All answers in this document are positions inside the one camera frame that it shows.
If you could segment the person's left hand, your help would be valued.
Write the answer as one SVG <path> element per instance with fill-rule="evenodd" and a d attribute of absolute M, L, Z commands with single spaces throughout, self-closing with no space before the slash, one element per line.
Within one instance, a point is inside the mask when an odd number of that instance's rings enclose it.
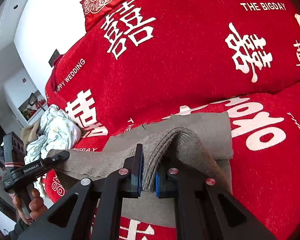
<path fill-rule="evenodd" d="M 44 205 L 43 198 L 40 196 L 40 192 L 37 189 L 33 189 L 31 193 L 33 200 L 29 204 L 29 218 L 25 216 L 25 213 L 22 210 L 21 199 L 16 194 L 12 197 L 12 202 L 19 213 L 19 217 L 27 225 L 31 225 L 47 210 L 47 207 Z"/>

